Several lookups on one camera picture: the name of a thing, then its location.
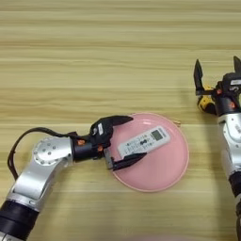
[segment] pink bowl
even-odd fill
[[[121,160],[118,147],[122,142],[161,125],[170,135],[170,142],[148,153],[127,169],[113,172],[125,185],[143,192],[156,192],[176,184],[185,174],[189,154],[184,135],[170,120],[154,114],[135,114],[134,120],[115,127],[110,152]]]

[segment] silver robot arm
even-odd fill
[[[35,146],[30,163],[10,189],[2,207],[0,224],[5,232],[0,232],[0,240],[26,240],[57,175],[71,164],[69,137],[48,137]]]
[[[89,134],[59,134],[50,129],[37,127],[22,134],[8,156],[8,167],[16,179],[0,208],[0,241],[25,241],[51,192],[57,175],[73,162],[105,157],[109,169],[128,168],[146,153],[125,156],[114,161],[108,151],[114,126],[125,124],[133,118],[113,116],[99,119],[90,127]],[[43,132],[53,137],[41,140],[33,149],[32,158],[18,176],[13,155],[20,140],[29,133]]]

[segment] wooden table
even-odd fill
[[[190,149],[185,177],[160,193],[123,186],[104,160],[64,171],[29,240],[235,240],[216,118],[197,108],[192,75],[196,58],[210,85],[233,71],[240,7],[239,0],[0,1],[1,201],[13,184],[9,149],[34,126],[84,134],[100,117],[153,112],[180,121]],[[18,169],[42,137],[21,144]]]

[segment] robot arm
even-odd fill
[[[100,119],[91,126],[89,134],[83,137],[76,133],[61,135],[46,128],[39,128],[38,130],[44,130],[43,132],[55,137],[47,137],[34,147],[31,161],[20,176],[13,164],[13,149],[8,158],[8,165],[16,182],[0,209],[0,241],[27,239],[51,192],[56,176],[73,162],[104,156],[107,167],[118,170],[128,168],[139,161],[146,153],[132,154],[125,156],[121,161],[114,161],[108,151],[113,127],[131,120],[131,117],[125,116]]]
[[[202,86],[201,64],[197,60],[194,80],[196,94],[201,96],[200,109],[217,115],[221,139],[221,162],[229,180],[236,202],[237,236],[241,240],[241,60],[234,57],[235,72],[227,73],[215,88],[205,89]]]

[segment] remote control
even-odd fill
[[[156,126],[136,137],[121,143],[118,147],[121,158],[133,153],[149,153],[170,141],[168,132],[162,126]]]

